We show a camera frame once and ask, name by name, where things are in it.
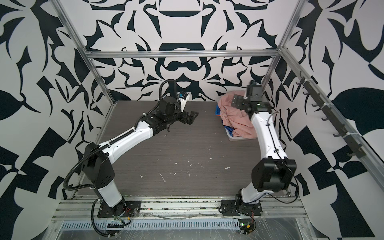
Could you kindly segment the pink shorts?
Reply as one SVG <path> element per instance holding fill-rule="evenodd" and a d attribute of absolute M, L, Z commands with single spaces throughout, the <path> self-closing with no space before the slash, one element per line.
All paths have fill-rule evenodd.
<path fill-rule="evenodd" d="M 230 115 L 230 122 L 233 124 L 234 128 L 254 128 L 249 116 L 244 111 L 231 106 L 234 95 L 244 96 L 245 91 L 232 91 L 224 94 L 218 101 L 220 108 L 227 109 L 227 113 Z"/>

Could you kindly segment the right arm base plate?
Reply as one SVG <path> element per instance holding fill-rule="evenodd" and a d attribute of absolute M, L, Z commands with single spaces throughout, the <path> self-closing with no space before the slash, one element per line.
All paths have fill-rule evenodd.
<path fill-rule="evenodd" d="M 261 204 L 240 204 L 235 200 L 221 200 L 219 212 L 225 217 L 234 217 L 240 215 L 261 216 Z"/>

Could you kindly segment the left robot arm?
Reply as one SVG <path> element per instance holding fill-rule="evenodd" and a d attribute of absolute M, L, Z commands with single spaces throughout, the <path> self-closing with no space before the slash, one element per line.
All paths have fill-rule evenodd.
<path fill-rule="evenodd" d="M 177 97 L 164 97 L 150 113 L 143 114 L 135 126 L 119 136 L 91 147 L 91 156 L 81 169 L 91 181 L 90 189 L 94 190 L 101 201 L 114 208 L 123 204 L 123 196 L 115 183 L 114 164 L 122 155 L 141 142 L 158 133 L 169 130 L 175 122 L 192 125 L 199 113 L 186 112 L 185 106 L 190 100 L 187 93 L 178 93 Z"/>

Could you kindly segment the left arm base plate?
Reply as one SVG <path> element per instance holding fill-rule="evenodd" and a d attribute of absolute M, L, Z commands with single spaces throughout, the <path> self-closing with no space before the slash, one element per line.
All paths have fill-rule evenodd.
<path fill-rule="evenodd" d="M 98 207 L 98 218 L 135 217 L 140 213 L 141 201 L 126 201 L 118 203 L 115 207 L 109 207 L 104 201 Z"/>

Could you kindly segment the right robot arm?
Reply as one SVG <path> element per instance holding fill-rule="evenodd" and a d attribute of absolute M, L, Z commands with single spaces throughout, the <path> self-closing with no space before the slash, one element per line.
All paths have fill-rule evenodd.
<path fill-rule="evenodd" d="M 254 126 L 261 160 L 252 170 L 252 180 L 237 194 L 237 205 L 256 205 L 266 196 L 287 190 L 295 179 L 296 161 L 289 159 L 279 142 L 270 104 L 263 100 L 259 84 L 249 84 L 244 96 L 235 95 L 232 107 L 244 111 Z"/>

